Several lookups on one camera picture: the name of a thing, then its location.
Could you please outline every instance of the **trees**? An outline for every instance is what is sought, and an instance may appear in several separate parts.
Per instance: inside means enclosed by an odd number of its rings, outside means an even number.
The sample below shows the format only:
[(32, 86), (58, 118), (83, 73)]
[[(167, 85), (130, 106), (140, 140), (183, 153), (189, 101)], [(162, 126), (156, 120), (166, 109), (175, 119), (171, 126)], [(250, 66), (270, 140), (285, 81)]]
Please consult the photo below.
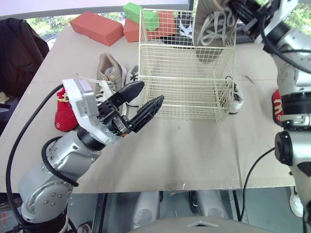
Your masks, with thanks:
[(299, 3), (285, 21), (291, 27), (299, 27), (311, 35), (311, 4)]
[(44, 40), (47, 40), (59, 34), (63, 27), (68, 26), (69, 22), (77, 16), (78, 15), (29, 18), (27, 22)]

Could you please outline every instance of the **floor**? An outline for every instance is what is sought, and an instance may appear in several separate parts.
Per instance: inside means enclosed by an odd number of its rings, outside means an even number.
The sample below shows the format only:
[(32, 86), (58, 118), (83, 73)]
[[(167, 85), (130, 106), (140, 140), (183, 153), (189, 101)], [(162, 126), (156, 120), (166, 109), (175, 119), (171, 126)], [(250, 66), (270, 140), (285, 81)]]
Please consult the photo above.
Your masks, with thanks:
[[(132, 212), (139, 193), (109, 194), (104, 218), (103, 233), (126, 233), (131, 228)], [(222, 200), (229, 217), (235, 218), (231, 208), (232, 198), (228, 192), (221, 192)], [(242, 192), (237, 191), (242, 205)], [(263, 228), (273, 233), (302, 233), (302, 219), (296, 217), (289, 206), (290, 189), (288, 187), (248, 189), (246, 193), (246, 219), (250, 225)], [(97, 194), (73, 194), (69, 200), (69, 217), (74, 225), (92, 221)], [(4, 233), (16, 221), (11, 212), (0, 213), (0, 233)], [(164, 192), (160, 204), (160, 218), (194, 216), (188, 202), (188, 192)]]
[(289, 187), (252, 188), (246, 191), (248, 223), (273, 233), (302, 233), (302, 218), (290, 208)]

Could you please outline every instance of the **green foam block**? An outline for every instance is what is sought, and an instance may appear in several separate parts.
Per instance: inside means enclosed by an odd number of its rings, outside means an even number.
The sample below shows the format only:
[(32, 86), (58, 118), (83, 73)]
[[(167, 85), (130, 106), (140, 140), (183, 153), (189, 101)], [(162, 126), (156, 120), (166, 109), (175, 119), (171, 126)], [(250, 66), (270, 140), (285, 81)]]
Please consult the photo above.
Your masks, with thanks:
[[(128, 4), (123, 6), (126, 18), (138, 24), (141, 9), (142, 9), (141, 6), (136, 5), (132, 2), (129, 2)], [(159, 18), (156, 12), (147, 10), (143, 11), (143, 13), (144, 13), (144, 24), (148, 30), (154, 31), (160, 26)]]

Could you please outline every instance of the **black jacket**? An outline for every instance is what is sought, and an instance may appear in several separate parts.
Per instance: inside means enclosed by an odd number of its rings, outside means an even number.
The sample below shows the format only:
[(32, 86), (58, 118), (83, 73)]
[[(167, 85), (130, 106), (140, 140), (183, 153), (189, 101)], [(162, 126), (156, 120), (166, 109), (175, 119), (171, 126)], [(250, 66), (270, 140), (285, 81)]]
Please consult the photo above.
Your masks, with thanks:
[(25, 20), (1, 20), (0, 89), (22, 96), (48, 52), (48, 44)]

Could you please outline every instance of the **cable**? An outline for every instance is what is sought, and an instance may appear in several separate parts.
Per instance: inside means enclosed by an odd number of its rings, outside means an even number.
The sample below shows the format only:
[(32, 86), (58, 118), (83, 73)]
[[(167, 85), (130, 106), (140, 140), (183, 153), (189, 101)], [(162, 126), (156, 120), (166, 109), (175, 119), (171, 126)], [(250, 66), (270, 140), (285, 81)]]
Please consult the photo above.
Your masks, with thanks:
[(303, 214), (302, 214), (302, 231), (303, 233), (308, 233), (308, 230), (307, 230), (307, 223), (305, 222), (305, 210), (303, 210)]
[(294, 66), (297, 69), (300, 69), (308, 74), (311, 74), (311, 70), (308, 70), (304, 67), (302, 67), (301, 65), (295, 63), (294, 61), (292, 61), (291, 59), (289, 59), (288, 57), (284, 56), (282, 54), (282, 52), (280, 52), (276, 47), (273, 46), (273, 44), (268, 40), (268, 38), (266, 37), (266, 35), (264, 34), (264, 24), (266, 21), (266, 15), (263, 15), (260, 19), (259, 19), (259, 27), (260, 27), (260, 34), (261, 37), (265, 43), (265, 45), (279, 58), (281, 58), (282, 60), (284, 60), (285, 62), (289, 63), (290, 65)]
[(56, 171), (56, 170), (52, 167), (52, 165), (50, 164), (50, 162), (49, 162), (49, 160), (48, 160), (48, 158), (47, 158), (47, 153), (46, 153), (46, 151), (47, 151), (48, 146), (49, 146), (52, 142), (58, 140), (58, 139), (61, 138), (61, 137), (62, 137), (62, 136), (54, 137), (54, 138), (50, 139), (49, 141), (47, 141), (47, 142), (43, 145), (42, 150), (41, 150), (42, 161), (43, 161), (44, 165), (47, 167), (47, 169), (48, 169), (53, 175), (55, 175), (55, 176), (57, 176), (58, 178), (60, 178), (60, 179), (62, 179), (62, 180), (64, 180), (64, 181), (66, 181), (66, 182), (72, 184), (74, 187), (78, 187), (79, 184), (78, 184), (76, 181), (74, 181), (74, 180), (68, 178), (67, 176), (63, 175), (63, 174), (60, 173), (59, 171)]
[(5, 173), (5, 186), (6, 186), (6, 193), (7, 193), (7, 197), (8, 197), (8, 201), (9, 204), (11, 206), (12, 209), (12, 213), (15, 217), (15, 219), (17, 220), (18, 224), (21, 226), (26, 225), (26, 221), (22, 218), (22, 216), (20, 215), (20, 213), (17, 210), (17, 207), (14, 204), (14, 197), (13, 197), (13, 193), (12, 193), (12, 187), (11, 187), (11, 169), (12, 169), (12, 163), (13, 163), (13, 158), (14, 158), (14, 154), (15, 151), (17, 149), (17, 146), (21, 140), (21, 138), (23, 137), (24, 133), (26, 132), (27, 128), (29, 127), (29, 125), (31, 124), (31, 122), (33, 121), (33, 119), (37, 116), (37, 114), (39, 113), (39, 111), (42, 109), (42, 107), (46, 104), (46, 102), (50, 99), (51, 96), (53, 96), (60, 88), (62, 88), (63, 85), (59, 85), (57, 86), (54, 90), (52, 90), (45, 98), (44, 100), (40, 103), (40, 105), (37, 107), (37, 109), (35, 110), (35, 112), (31, 115), (31, 117), (29, 118), (29, 120), (26, 122), (26, 124), (24, 125), (24, 127), (22, 128), (22, 130), (20, 131), (17, 139), (15, 140), (13, 147), (11, 149), (11, 153), (9, 155), (9, 159), (8, 159), (8, 163), (7, 163), (7, 167), (6, 167), (6, 173)]
[(289, 53), (289, 52), (308, 52), (311, 53), (311, 50), (283, 50), (281, 53)]
[(252, 173), (252, 171), (254, 170), (255, 166), (257, 165), (257, 163), (264, 157), (266, 156), (267, 154), (271, 153), (272, 151), (274, 151), (275, 147), (273, 147), (272, 149), (268, 150), (267, 152), (265, 152), (261, 157), (259, 157), (255, 162), (254, 164), (252, 165), (251, 169), (249, 170), (248, 174), (247, 174), (247, 177), (246, 177), (246, 180), (245, 180), (245, 183), (244, 183), (244, 187), (243, 187), (243, 207), (242, 207), (242, 212), (241, 212), (241, 216), (240, 216), (240, 219), (239, 221), (241, 222), (242, 221), (242, 218), (243, 218), (243, 215), (244, 215), (244, 212), (245, 212), (245, 193), (246, 193), (246, 187), (247, 187), (247, 183), (248, 183), (248, 180), (249, 180), (249, 177)]
[(72, 223), (72, 221), (70, 220), (70, 218), (68, 218), (68, 224), (70, 225), (73, 233), (78, 233), (77, 229), (75, 228), (74, 224)]

